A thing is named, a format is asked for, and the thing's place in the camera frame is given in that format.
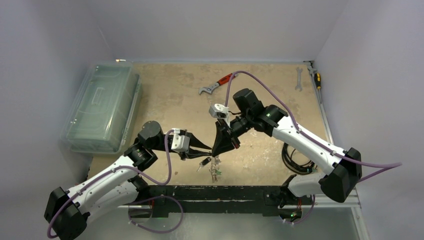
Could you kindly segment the large white keyring with keys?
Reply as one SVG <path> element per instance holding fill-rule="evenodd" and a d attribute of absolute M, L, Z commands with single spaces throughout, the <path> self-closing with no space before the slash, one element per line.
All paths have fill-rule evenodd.
<path fill-rule="evenodd" d="M 220 163 L 221 160 L 218 155 L 211 158 L 209 172 L 211 175 L 212 183 L 217 183 L 218 177 L 222 175 L 222 172 L 220 171 Z"/>

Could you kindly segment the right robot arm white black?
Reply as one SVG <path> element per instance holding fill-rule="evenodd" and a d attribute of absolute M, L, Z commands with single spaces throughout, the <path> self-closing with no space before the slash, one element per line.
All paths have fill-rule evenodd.
<path fill-rule="evenodd" d="M 209 108 L 209 114 L 217 119 L 213 157 L 238 149 L 239 136 L 254 129 L 293 147 L 320 169 L 315 173 L 289 176 L 280 187 L 282 205 L 316 194 L 324 194 L 338 203 L 346 200 L 362 177 L 359 151 L 354 148 L 345 151 L 324 141 L 295 123 L 280 107 L 264 106 L 248 88 L 236 92 L 233 100 L 240 111 L 233 120 L 230 120 L 228 107 L 216 103 Z"/>

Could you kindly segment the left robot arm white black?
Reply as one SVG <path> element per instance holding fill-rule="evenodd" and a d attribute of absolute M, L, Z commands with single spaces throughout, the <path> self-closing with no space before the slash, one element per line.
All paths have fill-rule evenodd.
<path fill-rule="evenodd" d="M 44 212 L 47 237 L 74 240 L 90 221 L 111 208 L 146 203 L 149 191 L 144 179 L 165 186 L 172 176 L 171 165 L 164 182 L 144 173 L 158 159 L 154 151 L 164 151 L 168 162 L 170 153 L 177 153 L 181 160 L 211 155 L 211 147 L 186 129 L 173 128 L 164 133 L 157 121 L 147 121 L 134 143 L 106 169 L 69 189 L 57 187 L 49 194 Z"/>

